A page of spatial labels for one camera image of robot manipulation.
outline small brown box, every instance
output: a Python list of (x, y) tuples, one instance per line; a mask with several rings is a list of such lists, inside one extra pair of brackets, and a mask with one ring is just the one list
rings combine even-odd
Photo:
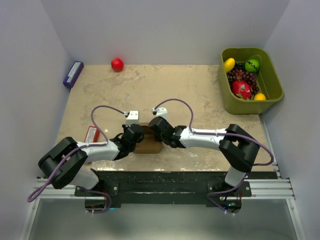
[(162, 142), (155, 140), (154, 133), (148, 127), (148, 122), (140, 122), (140, 126), (144, 131), (144, 139), (135, 146), (134, 154), (158, 154), (164, 148)]

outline red ball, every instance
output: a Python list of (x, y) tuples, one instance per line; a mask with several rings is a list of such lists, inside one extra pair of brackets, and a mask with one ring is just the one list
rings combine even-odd
[(120, 58), (114, 58), (111, 61), (111, 67), (115, 72), (120, 72), (124, 69), (124, 62)]

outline beige table surface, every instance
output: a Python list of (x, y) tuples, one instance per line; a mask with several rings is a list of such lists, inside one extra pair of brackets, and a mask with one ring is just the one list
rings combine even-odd
[[(168, 98), (180, 98), (194, 111), (192, 127), (221, 129), (238, 124), (266, 144), (258, 115), (231, 115), (223, 107), (218, 83), (217, 65), (126, 65), (114, 72), (110, 65), (85, 65), (70, 92), (57, 141), (71, 136), (83, 142), (92, 125), (91, 110), (110, 105), (122, 111), (138, 110), (141, 122), (149, 122), (152, 108)], [(180, 102), (167, 102), (168, 120), (172, 126), (188, 125), (189, 109)], [(95, 111), (95, 120), (109, 138), (122, 132), (125, 117), (111, 109)], [(256, 163), (268, 162), (261, 149)], [(90, 168), (99, 171), (227, 171), (228, 161), (219, 151), (205, 148), (173, 149), (165, 146), (158, 154), (134, 154), (117, 161), (97, 161)], [(254, 171), (272, 171), (257, 166)]]

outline yellow lemon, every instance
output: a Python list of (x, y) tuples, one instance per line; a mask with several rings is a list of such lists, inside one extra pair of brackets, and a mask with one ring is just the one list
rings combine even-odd
[(227, 60), (225, 60), (224, 62), (225, 72), (226, 73), (230, 72), (234, 68), (235, 64), (236, 64), (236, 61), (233, 58), (228, 58)]
[(254, 96), (253, 100), (263, 101), (263, 100), (267, 100), (267, 99), (263, 93), (258, 93)]

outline red dragon fruit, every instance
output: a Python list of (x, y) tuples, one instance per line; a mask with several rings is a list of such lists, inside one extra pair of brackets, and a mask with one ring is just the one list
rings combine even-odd
[(252, 99), (252, 90), (251, 87), (244, 81), (235, 81), (232, 84), (232, 92), (233, 94), (244, 100)]

